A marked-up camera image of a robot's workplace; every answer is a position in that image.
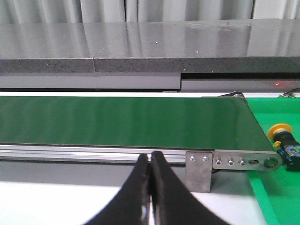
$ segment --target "gray countertop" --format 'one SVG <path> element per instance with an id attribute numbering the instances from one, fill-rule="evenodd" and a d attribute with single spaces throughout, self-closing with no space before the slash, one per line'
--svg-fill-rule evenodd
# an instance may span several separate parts
<path id="1" fill-rule="evenodd" d="M 0 72 L 299 72 L 300 19 L 0 25 Z"/>

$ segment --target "white curtain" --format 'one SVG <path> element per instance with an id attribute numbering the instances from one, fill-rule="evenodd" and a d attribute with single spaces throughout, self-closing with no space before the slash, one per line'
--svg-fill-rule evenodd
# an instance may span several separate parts
<path id="1" fill-rule="evenodd" d="M 1 23 L 300 18 L 300 0 L 0 0 Z"/>

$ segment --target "green tray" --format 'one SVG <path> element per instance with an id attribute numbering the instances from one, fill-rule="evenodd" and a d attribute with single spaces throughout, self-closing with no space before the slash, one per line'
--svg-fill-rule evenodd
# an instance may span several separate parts
<path id="1" fill-rule="evenodd" d="M 249 98 L 248 104 L 265 133 L 276 123 L 287 123 L 300 141 L 300 99 Z M 300 172 L 287 172 L 282 166 L 272 172 L 248 174 L 269 225 L 300 224 Z"/>

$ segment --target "cable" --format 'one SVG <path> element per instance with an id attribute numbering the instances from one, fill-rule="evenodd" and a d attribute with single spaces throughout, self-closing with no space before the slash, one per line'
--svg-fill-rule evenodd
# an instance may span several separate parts
<path id="1" fill-rule="evenodd" d="M 283 93 L 284 96 L 289 96 L 291 93 L 293 92 L 299 92 L 300 91 L 300 88 L 294 88 L 286 93 Z"/>

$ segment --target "metal panel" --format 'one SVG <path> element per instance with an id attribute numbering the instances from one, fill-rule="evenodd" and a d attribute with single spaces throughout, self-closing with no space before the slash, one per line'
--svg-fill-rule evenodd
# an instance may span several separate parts
<path id="1" fill-rule="evenodd" d="M 210 192 L 212 152 L 186 153 L 186 186 L 190 192 Z"/>
<path id="2" fill-rule="evenodd" d="M 182 79 L 181 82 L 182 92 L 285 92 L 297 87 L 299 79 Z"/>
<path id="3" fill-rule="evenodd" d="M 153 151 L 161 151 L 172 165 L 194 162 L 195 158 L 197 160 L 196 154 L 199 152 L 212 153 L 212 150 L 203 149 L 2 144 L 0 145 L 0 160 L 133 164 L 140 154 L 147 154 L 150 159 Z M 264 162 L 270 158 L 276 160 L 277 163 L 272 167 L 266 167 Z M 251 160 L 257 161 L 257 164 L 249 163 Z M 271 150 L 215 150 L 210 157 L 210 168 L 214 169 L 271 171 L 278 169 L 281 165 L 281 156 Z"/>
<path id="4" fill-rule="evenodd" d="M 179 90 L 180 73 L 2 73 L 0 88 Z"/>

